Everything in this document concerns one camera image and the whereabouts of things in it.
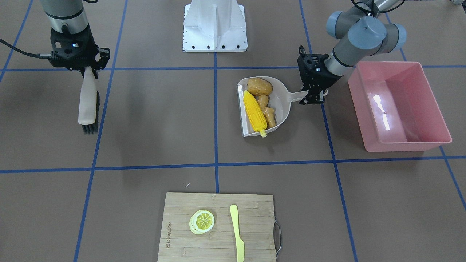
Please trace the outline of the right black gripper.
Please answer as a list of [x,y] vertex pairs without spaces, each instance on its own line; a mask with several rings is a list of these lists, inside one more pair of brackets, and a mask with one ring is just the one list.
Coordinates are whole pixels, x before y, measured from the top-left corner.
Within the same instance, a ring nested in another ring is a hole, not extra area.
[[84,70],[91,67],[95,70],[95,79],[99,78],[99,71],[106,68],[111,58],[109,48],[98,48],[90,27],[86,27],[77,34],[64,34],[51,29],[52,44],[49,62],[53,67],[69,70]]

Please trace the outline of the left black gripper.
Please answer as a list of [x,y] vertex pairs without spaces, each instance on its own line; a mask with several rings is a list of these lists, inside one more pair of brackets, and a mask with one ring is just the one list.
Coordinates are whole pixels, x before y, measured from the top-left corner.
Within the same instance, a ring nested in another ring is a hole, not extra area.
[[342,77],[328,70],[325,65],[328,58],[328,54],[299,54],[297,63],[303,83],[301,92],[307,92],[299,102],[300,105],[325,103],[326,89]]

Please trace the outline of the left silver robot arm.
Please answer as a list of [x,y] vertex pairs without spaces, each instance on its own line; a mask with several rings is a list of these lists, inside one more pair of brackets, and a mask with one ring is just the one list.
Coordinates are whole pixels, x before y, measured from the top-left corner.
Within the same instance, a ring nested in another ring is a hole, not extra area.
[[299,103],[324,103],[328,89],[363,58],[401,49],[406,43],[406,29],[400,24],[385,24],[378,17],[403,3],[403,0],[353,0],[348,11],[332,13],[326,30],[338,43],[331,52],[309,54],[303,46],[298,49],[301,90],[306,91]]

